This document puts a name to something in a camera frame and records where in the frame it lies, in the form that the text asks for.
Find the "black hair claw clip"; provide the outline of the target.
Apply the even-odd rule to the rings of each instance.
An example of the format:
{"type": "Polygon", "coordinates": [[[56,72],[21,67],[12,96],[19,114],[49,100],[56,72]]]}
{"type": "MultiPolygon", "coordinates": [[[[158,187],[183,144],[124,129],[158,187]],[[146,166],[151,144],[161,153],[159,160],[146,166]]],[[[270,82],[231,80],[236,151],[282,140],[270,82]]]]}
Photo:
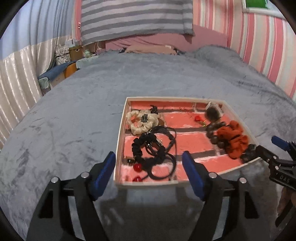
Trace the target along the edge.
{"type": "Polygon", "coordinates": [[[255,144],[249,144],[247,149],[240,156],[241,161],[243,163],[248,163],[248,162],[256,159],[258,156],[257,156],[255,150],[256,150],[256,145],[255,144]]]}

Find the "orange fabric scrunchie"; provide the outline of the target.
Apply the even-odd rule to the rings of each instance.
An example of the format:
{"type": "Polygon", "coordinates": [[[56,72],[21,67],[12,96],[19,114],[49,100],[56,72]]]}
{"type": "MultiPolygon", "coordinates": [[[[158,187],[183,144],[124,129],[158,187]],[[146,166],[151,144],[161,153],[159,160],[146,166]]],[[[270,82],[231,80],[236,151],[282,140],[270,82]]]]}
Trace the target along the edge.
{"type": "Polygon", "coordinates": [[[224,142],[224,150],[231,159],[238,159],[248,148],[249,138],[243,132],[243,128],[235,120],[217,130],[218,140],[224,142]]]}

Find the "red tassel charm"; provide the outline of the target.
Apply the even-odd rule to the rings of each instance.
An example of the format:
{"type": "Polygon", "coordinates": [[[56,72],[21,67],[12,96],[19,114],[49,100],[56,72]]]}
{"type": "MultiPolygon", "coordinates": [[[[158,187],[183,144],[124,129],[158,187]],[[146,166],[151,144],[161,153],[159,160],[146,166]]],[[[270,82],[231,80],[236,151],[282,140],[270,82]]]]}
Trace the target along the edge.
{"type": "Polygon", "coordinates": [[[199,123],[203,127],[207,126],[206,121],[200,115],[195,115],[194,121],[199,123]]]}

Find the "black hair tie red beads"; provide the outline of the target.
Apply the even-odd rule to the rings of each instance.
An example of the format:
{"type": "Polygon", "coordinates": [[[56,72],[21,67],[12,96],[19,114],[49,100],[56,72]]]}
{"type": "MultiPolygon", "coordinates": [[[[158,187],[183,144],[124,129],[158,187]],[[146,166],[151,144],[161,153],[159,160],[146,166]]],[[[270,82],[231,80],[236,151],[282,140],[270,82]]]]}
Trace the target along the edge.
{"type": "Polygon", "coordinates": [[[143,158],[135,156],[133,169],[137,173],[145,172],[142,176],[136,175],[133,182],[143,182],[145,179],[154,181],[171,180],[177,168],[177,160],[174,155],[157,154],[154,157],[143,158]]]}

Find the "black scrunchie with charm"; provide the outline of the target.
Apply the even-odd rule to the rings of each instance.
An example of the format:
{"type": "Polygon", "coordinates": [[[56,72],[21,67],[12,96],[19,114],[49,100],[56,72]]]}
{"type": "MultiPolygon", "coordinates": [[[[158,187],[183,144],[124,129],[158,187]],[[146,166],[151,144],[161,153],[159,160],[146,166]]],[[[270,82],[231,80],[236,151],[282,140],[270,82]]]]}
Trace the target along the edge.
{"type": "Polygon", "coordinates": [[[132,142],[133,163],[143,167],[161,164],[166,157],[166,148],[161,145],[155,134],[143,133],[132,142]]]}

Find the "cream fabric scrunchie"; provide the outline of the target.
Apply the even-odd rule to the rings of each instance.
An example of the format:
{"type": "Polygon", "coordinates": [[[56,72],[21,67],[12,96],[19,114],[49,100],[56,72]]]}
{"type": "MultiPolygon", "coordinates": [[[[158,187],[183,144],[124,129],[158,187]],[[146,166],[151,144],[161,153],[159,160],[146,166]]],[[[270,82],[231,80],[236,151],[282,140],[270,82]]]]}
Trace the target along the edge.
{"type": "Polygon", "coordinates": [[[150,110],[133,110],[126,114],[126,123],[133,135],[141,135],[159,124],[159,115],[150,110]]]}

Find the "grey plush bed blanket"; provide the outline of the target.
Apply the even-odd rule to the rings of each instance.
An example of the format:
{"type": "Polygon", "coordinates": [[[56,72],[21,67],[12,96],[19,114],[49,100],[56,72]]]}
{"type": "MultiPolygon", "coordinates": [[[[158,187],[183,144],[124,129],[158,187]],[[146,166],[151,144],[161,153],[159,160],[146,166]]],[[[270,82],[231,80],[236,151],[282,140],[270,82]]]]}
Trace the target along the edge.
{"type": "MultiPolygon", "coordinates": [[[[54,87],[15,127],[1,151],[1,208],[26,239],[36,205],[52,177],[76,178],[116,151],[126,97],[225,100],[259,144],[289,159],[270,141],[295,141],[295,103],[229,49],[206,46],[180,56],[107,52],[54,87]]],[[[223,175],[245,176],[272,238],[282,187],[264,161],[223,175]]],[[[188,240],[203,203],[191,186],[118,189],[112,180],[95,202],[110,240],[188,240]]]]}

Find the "beige tray with brick lining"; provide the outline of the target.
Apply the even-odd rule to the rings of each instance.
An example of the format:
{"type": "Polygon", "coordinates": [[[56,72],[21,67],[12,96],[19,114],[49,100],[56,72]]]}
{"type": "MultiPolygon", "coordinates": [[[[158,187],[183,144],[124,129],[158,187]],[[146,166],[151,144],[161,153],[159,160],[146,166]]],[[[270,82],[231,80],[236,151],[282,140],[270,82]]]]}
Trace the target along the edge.
{"type": "Polygon", "coordinates": [[[213,145],[206,136],[205,127],[194,121],[195,115],[200,115],[208,125],[209,120],[205,117],[206,105],[209,102],[217,103],[222,112],[222,121],[229,123],[231,120],[239,122],[244,130],[244,135],[249,138],[250,144],[259,144],[247,125],[241,120],[234,109],[224,100],[185,98],[185,97],[127,97],[122,112],[119,128],[116,165],[113,174],[114,183],[122,188],[145,188],[156,186],[182,185],[189,182],[182,166],[182,153],[189,151],[195,162],[200,162],[208,171],[217,174],[226,174],[242,167],[248,166],[258,159],[243,163],[241,159],[231,159],[221,148],[213,145]],[[172,127],[176,134],[176,146],[172,147],[170,153],[176,156],[177,168],[171,180],[154,181],[145,179],[143,182],[133,182],[137,173],[128,159],[132,159],[132,142],[135,136],[126,123],[126,114],[133,110],[146,110],[156,106],[159,118],[166,126],[172,127]]]}

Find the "white satin curtain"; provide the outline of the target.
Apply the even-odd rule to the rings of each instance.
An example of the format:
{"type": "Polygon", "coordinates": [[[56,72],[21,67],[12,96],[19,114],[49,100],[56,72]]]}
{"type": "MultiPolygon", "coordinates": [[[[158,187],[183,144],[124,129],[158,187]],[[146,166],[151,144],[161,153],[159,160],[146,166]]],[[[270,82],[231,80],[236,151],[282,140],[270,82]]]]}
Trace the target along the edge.
{"type": "Polygon", "coordinates": [[[40,100],[38,76],[54,63],[55,50],[69,35],[28,45],[1,60],[1,148],[13,129],[40,100]]]}

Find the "blue cloth on side table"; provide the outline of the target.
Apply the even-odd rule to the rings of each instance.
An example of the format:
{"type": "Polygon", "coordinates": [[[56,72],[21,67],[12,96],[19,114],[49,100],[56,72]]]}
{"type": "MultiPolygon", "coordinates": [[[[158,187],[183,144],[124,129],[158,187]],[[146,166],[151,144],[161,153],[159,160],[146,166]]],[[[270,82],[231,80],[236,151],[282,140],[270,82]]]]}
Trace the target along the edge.
{"type": "Polygon", "coordinates": [[[58,75],[64,72],[69,65],[73,63],[76,63],[76,61],[70,61],[70,62],[63,63],[61,65],[56,65],[53,68],[46,71],[45,73],[41,74],[38,77],[38,80],[42,78],[47,78],[49,81],[53,81],[58,75]]]}

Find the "white framed picture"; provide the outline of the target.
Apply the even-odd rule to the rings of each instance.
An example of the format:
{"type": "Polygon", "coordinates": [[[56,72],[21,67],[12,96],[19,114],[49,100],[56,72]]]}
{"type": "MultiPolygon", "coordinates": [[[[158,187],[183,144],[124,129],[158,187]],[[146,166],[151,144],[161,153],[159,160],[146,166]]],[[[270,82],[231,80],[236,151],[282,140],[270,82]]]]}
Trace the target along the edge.
{"type": "Polygon", "coordinates": [[[242,0],[242,12],[272,16],[285,20],[278,7],[269,0],[242,0]]]}

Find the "patterned fabric bag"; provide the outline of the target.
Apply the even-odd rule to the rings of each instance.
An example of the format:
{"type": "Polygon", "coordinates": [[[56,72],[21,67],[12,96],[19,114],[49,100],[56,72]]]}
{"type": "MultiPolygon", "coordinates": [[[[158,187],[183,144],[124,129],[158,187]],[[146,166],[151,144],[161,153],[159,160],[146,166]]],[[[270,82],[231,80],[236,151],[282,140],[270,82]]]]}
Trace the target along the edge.
{"type": "Polygon", "coordinates": [[[65,45],[58,45],[55,50],[55,63],[56,65],[61,65],[70,62],[70,52],[69,48],[65,45]]]}

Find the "brown storage box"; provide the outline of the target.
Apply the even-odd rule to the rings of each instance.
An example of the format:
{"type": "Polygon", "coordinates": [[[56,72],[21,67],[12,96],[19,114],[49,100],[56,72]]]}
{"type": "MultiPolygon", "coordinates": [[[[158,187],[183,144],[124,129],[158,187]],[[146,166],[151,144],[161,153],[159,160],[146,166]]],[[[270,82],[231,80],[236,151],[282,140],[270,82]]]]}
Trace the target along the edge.
{"type": "Polygon", "coordinates": [[[69,48],[70,60],[78,61],[83,58],[83,48],[82,46],[75,46],[69,48]]]}

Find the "tan pillow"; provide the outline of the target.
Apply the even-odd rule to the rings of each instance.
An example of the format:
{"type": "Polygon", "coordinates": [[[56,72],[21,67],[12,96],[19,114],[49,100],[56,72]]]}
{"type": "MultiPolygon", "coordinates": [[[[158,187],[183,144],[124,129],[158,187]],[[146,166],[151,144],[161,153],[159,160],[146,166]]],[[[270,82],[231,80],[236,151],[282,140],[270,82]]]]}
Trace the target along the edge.
{"type": "Polygon", "coordinates": [[[132,45],[126,48],[125,53],[177,55],[177,51],[167,45],[132,45]]]}

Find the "grey striped hanging sheet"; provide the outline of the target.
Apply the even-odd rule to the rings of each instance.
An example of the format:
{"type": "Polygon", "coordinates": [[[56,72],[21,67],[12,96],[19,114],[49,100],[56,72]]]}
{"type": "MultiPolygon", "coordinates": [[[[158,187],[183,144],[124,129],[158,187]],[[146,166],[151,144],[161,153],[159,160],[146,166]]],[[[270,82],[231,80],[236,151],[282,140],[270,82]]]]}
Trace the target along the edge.
{"type": "Polygon", "coordinates": [[[193,35],[193,2],[82,1],[83,45],[158,33],[193,35]]]}

